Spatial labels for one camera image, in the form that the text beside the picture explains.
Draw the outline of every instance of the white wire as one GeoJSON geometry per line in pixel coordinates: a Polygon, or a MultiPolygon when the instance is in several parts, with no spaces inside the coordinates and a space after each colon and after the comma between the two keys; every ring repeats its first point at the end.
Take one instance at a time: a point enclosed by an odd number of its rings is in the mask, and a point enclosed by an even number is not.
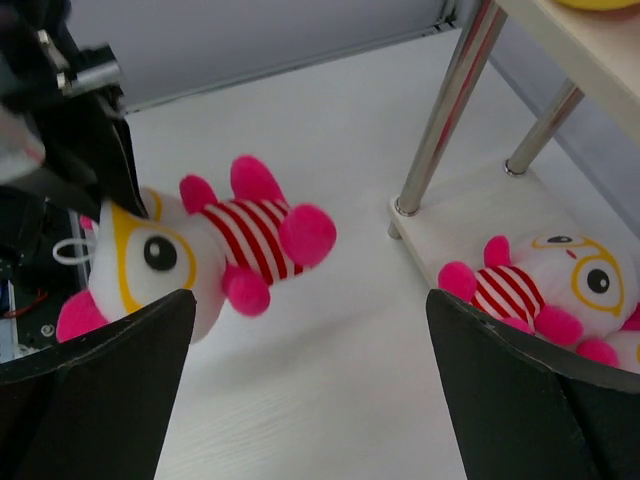
{"type": "Polygon", "coordinates": [[[66,257],[60,254],[60,250],[62,250],[63,248],[76,245],[91,247],[95,245],[95,242],[82,238],[65,238],[64,240],[60,240],[53,246],[53,259],[61,265],[80,265],[81,263],[91,260],[92,255],[90,253],[82,255],[80,257],[66,257]]]}

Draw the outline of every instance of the pink plush ear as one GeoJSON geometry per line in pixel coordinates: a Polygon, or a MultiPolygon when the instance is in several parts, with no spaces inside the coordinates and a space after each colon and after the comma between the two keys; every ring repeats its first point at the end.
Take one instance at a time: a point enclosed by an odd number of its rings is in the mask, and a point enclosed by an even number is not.
{"type": "Polygon", "coordinates": [[[287,203],[280,185],[256,157],[243,155],[231,165],[231,189],[238,200],[271,200],[287,203]]]}
{"type": "Polygon", "coordinates": [[[180,182],[180,198],[189,215],[200,213],[207,205],[215,205],[218,198],[203,178],[197,175],[187,175],[180,182]]]}
{"type": "Polygon", "coordinates": [[[446,264],[438,274],[438,288],[470,302],[476,293],[478,282],[475,273],[463,262],[446,264]]]}
{"type": "Polygon", "coordinates": [[[487,267],[511,265],[509,240],[504,235],[493,237],[484,247],[484,264],[487,267]]]}
{"type": "Polygon", "coordinates": [[[58,317],[56,338],[66,342],[107,325],[88,290],[76,293],[62,306],[58,317]]]}
{"type": "Polygon", "coordinates": [[[624,325],[620,330],[632,330],[635,332],[640,331],[640,303],[636,306],[636,309],[631,316],[624,322],[624,325]]]}
{"type": "Polygon", "coordinates": [[[93,230],[93,220],[91,220],[89,217],[86,217],[84,215],[80,215],[80,227],[83,230],[88,230],[88,231],[93,230]]]}
{"type": "Polygon", "coordinates": [[[336,243],[338,233],[331,218],[313,205],[291,209],[278,229],[282,249],[297,265],[314,267],[336,243]]]}

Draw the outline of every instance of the pink plush foot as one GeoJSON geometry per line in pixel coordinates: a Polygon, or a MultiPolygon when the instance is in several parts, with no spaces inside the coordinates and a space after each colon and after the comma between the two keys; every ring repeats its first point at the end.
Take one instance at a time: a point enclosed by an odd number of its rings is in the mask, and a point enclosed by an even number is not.
{"type": "Polygon", "coordinates": [[[594,362],[602,363],[610,367],[618,368],[620,366],[620,360],[618,354],[604,340],[599,338],[592,338],[585,340],[576,349],[576,353],[594,362]]]}
{"type": "Polygon", "coordinates": [[[93,220],[84,215],[80,215],[80,227],[87,231],[93,230],[93,220]]]}
{"type": "Polygon", "coordinates": [[[506,323],[510,327],[515,328],[516,330],[520,330],[521,332],[528,333],[530,335],[533,335],[534,333],[533,329],[529,326],[529,324],[524,320],[522,320],[521,318],[515,318],[515,317],[503,318],[502,322],[506,323]]]}
{"type": "Polygon", "coordinates": [[[256,157],[238,157],[231,166],[231,189],[238,200],[281,200],[280,185],[269,169],[256,157]]]}
{"type": "Polygon", "coordinates": [[[536,331],[561,347],[573,345],[584,331],[580,320],[559,307],[546,305],[534,320],[536,331]]]}
{"type": "Polygon", "coordinates": [[[470,302],[476,293],[476,275],[463,262],[447,263],[438,274],[438,288],[470,302]]]}
{"type": "Polygon", "coordinates": [[[215,205],[218,198],[211,185],[197,175],[187,175],[180,182],[180,198],[189,215],[199,213],[207,205],[215,205]]]}
{"type": "Polygon", "coordinates": [[[56,338],[60,343],[66,342],[104,327],[107,323],[98,311],[89,291],[83,290],[76,293],[62,306],[58,317],[56,338]]]}
{"type": "Polygon", "coordinates": [[[253,270],[227,267],[222,278],[222,290],[233,308],[247,317],[264,313],[271,303],[267,282],[253,270]]]}
{"type": "Polygon", "coordinates": [[[294,263],[314,267],[324,260],[336,243],[333,220],[313,205],[293,208],[278,229],[282,249],[294,263]]]}
{"type": "Polygon", "coordinates": [[[487,267],[511,265],[511,249],[507,237],[498,235],[487,242],[484,247],[484,264],[487,267]]]}

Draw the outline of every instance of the metal table leg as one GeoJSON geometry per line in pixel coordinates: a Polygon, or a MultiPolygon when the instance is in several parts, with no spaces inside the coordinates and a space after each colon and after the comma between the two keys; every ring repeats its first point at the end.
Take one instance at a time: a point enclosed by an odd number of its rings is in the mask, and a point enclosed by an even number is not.
{"type": "Polygon", "coordinates": [[[555,135],[560,125],[564,123],[583,98],[582,90],[571,80],[566,80],[547,109],[513,152],[511,158],[506,161],[505,171],[514,177],[523,175],[533,159],[555,135]]]}
{"type": "MultiPolygon", "coordinates": [[[[402,193],[401,215],[414,215],[507,18],[492,0],[477,0],[449,64],[402,193]]],[[[399,238],[392,224],[389,235],[399,238]]]]}

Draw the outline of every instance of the yellow object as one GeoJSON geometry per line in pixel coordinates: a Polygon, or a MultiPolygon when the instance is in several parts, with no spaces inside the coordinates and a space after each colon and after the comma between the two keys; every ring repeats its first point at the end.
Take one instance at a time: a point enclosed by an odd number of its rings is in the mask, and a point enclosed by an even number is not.
{"type": "Polygon", "coordinates": [[[577,261],[571,275],[571,289],[574,295],[578,300],[593,310],[608,312],[614,317],[619,317],[624,307],[625,286],[622,272],[616,258],[609,250],[590,238],[577,237],[570,239],[567,237],[567,240],[568,241],[563,241],[562,243],[549,243],[547,237],[544,237],[544,239],[540,237],[536,238],[531,246],[537,249],[562,248],[567,250],[569,256],[577,261]],[[608,299],[608,303],[602,302],[602,298],[598,298],[599,296],[589,298],[591,292],[587,292],[588,289],[584,288],[584,285],[581,285],[581,283],[583,283],[581,282],[581,278],[584,278],[585,272],[590,272],[592,269],[598,268],[609,271],[611,273],[609,277],[611,280],[616,279],[612,284],[617,288],[612,288],[611,291],[617,291],[618,294],[612,295],[612,297],[608,299]]]}
{"type": "MultiPolygon", "coordinates": [[[[154,192],[151,192],[151,194],[157,202],[156,213],[161,212],[162,203],[160,197],[157,194],[154,194],[154,192]]],[[[154,232],[157,234],[162,233],[164,236],[175,240],[176,244],[180,244],[182,246],[182,250],[184,252],[183,255],[187,260],[185,262],[185,266],[187,268],[184,268],[181,272],[184,278],[181,282],[182,285],[178,285],[178,288],[182,288],[185,290],[191,290],[191,288],[193,288],[193,284],[196,280],[197,270],[196,257],[187,241],[181,235],[179,235],[178,232],[175,232],[168,227],[157,225],[152,222],[134,217],[129,212],[125,211],[123,208],[115,204],[111,205],[111,215],[117,254],[116,261],[118,266],[118,281],[120,284],[122,302],[124,303],[124,308],[127,315],[140,310],[149,301],[149,299],[146,298],[136,298],[132,290],[135,290],[135,288],[139,286],[139,284],[136,284],[135,281],[132,281],[132,278],[129,278],[128,275],[131,270],[133,270],[134,273],[136,272],[135,268],[127,267],[132,267],[133,265],[134,260],[131,258],[132,252],[134,252],[134,257],[139,254],[140,245],[135,245],[132,248],[132,245],[134,245],[136,242],[140,242],[141,237],[139,232],[145,232],[147,236],[150,233],[154,232]]]]}
{"type": "Polygon", "coordinates": [[[555,1],[571,8],[577,8],[580,10],[597,10],[597,11],[618,10],[620,8],[626,8],[632,5],[640,5],[640,0],[555,0],[555,1]]]}

